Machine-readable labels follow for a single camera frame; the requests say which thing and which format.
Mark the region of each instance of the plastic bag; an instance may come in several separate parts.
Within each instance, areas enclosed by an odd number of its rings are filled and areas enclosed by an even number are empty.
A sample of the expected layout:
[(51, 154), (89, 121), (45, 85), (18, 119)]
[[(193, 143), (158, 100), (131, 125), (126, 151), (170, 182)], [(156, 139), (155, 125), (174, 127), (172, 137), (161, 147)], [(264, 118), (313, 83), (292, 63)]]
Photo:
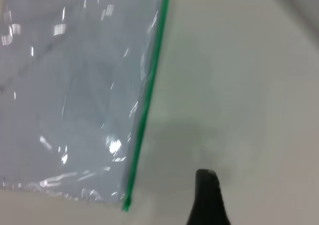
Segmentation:
[(4, 0), (0, 186), (128, 209), (167, 0)]

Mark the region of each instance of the white surface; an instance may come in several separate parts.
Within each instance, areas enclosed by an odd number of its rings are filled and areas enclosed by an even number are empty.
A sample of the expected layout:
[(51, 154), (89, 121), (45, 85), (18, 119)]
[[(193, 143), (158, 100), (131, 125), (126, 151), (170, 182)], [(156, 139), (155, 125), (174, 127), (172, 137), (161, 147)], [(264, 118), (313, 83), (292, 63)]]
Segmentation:
[(171, 0), (130, 212), (0, 192), (1, 222), (183, 225), (210, 168), (233, 224), (314, 224), (318, 64), (274, 0)]

